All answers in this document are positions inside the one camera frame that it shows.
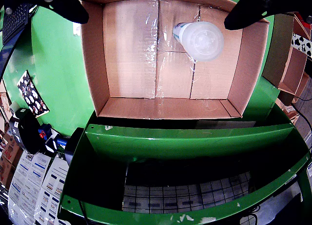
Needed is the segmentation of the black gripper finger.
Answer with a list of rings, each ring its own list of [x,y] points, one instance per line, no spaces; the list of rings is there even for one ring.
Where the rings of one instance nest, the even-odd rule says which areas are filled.
[[[312,22],[312,0],[239,0],[224,20],[228,30],[248,27],[261,19],[298,12],[306,23]]]
[[[0,0],[0,7],[6,14],[11,15],[23,3],[45,7],[69,21],[80,24],[87,23],[89,19],[87,11],[79,0]]]

